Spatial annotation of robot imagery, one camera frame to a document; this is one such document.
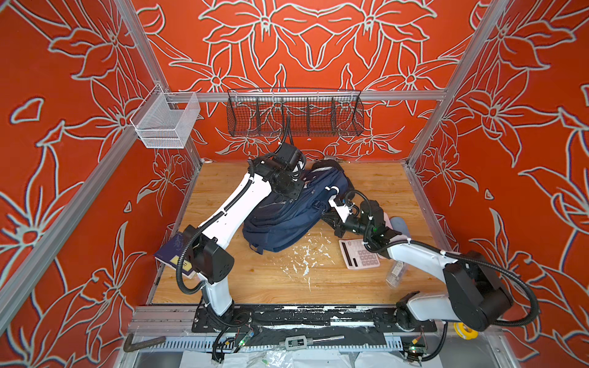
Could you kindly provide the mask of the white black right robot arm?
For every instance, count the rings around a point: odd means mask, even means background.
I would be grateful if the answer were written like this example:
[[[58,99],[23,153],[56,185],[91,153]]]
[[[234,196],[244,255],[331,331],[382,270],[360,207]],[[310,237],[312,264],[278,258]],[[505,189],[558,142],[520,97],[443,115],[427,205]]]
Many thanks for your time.
[[[424,271],[446,286],[442,294],[413,292],[399,301],[397,320],[403,329],[411,329],[418,321],[443,320],[484,331],[491,325],[526,326],[538,317],[539,303],[531,288],[515,272],[488,262],[482,254],[443,251],[412,239],[403,219],[388,219],[373,200],[365,200],[360,206],[341,199],[332,199],[329,204],[337,236],[346,232],[359,235],[370,253]],[[530,303],[526,315],[517,320],[502,318],[515,304],[504,279],[518,285]]]

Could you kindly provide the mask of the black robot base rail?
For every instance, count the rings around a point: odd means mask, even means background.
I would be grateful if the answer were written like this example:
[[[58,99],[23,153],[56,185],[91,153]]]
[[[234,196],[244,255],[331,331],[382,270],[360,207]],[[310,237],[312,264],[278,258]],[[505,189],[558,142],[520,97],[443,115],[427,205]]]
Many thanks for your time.
[[[394,305],[252,305],[237,304],[231,316],[248,314],[248,325],[267,328],[375,328],[402,334]]]

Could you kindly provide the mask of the purple notebook yellow label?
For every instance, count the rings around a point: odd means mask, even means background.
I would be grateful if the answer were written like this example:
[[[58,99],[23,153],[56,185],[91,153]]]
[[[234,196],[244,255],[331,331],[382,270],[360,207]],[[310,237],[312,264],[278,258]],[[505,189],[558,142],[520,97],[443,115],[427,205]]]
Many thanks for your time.
[[[179,256],[183,249],[183,241],[183,234],[181,232],[176,233],[168,242],[161,245],[161,247],[155,252],[155,259],[167,267],[176,268]],[[184,277],[190,279],[196,276],[189,255],[185,256],[182,273]]]

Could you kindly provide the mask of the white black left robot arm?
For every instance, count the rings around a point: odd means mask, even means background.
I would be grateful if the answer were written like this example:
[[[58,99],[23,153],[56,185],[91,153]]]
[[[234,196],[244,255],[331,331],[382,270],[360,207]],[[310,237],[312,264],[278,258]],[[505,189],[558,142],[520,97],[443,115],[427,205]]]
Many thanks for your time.
[[[176,264],[176,284],[182,293],[202,294],[207,313],[221,324],[233,326],[233,298],[229,291],[229,273],[235,259],[227,251],[240,226],[254,208],[270,193],[302,190],[303,156],[285,162],[269,154],[248,162],[239,185],[225,202],[199,226],[183,231],[183,246]]]

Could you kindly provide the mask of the navy blue student backpack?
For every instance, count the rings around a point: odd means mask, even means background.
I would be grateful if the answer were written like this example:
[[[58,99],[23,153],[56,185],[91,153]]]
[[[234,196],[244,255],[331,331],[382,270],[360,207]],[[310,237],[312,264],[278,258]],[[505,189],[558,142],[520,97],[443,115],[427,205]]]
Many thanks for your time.
[[[243,223],[242,234],[251,250],[263,254],[294,245],[331,210],[329,199],[342,200],[354,188],[335,160],[317,161],[302,173],[303,188],[297,199],[271,193]]]

